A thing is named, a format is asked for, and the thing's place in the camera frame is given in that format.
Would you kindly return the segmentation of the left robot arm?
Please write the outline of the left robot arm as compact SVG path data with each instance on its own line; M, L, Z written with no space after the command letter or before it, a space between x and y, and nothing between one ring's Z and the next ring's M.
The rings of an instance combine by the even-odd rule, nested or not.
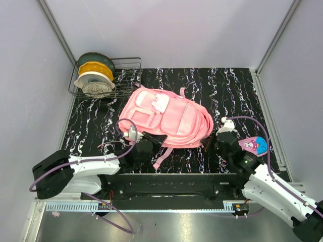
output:
M89 193L97 199L105 199L109 187L102 183L100 175L130 173L149 161L167 139L167 135L138 132L131 127L123 134L130 145L120 151L103 156L73 156L59 150L32 168L34 182L29 190L41 200L61 193Z

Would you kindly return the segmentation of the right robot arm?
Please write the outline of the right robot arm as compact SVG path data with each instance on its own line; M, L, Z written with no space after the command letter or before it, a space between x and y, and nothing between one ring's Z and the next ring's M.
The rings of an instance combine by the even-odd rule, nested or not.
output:
M220 156L237 175L229 194L235 200L245 197L284 220L301 241L322 241L322 202L292 187L264 163L267 153L262 137L238 140L235 132L213 134L203 140L207 152Z

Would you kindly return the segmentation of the pink student backpack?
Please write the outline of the pink student backpack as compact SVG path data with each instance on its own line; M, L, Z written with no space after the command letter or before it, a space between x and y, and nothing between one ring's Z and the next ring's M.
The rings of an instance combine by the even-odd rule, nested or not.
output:
M167 135L166 149L153 164L158 169L174 149L202 146L201 140L213 131L212 116L206 108L180 94L163 89L140 87L128 99L119 116L119 129L127 132L134 126L138 132Z

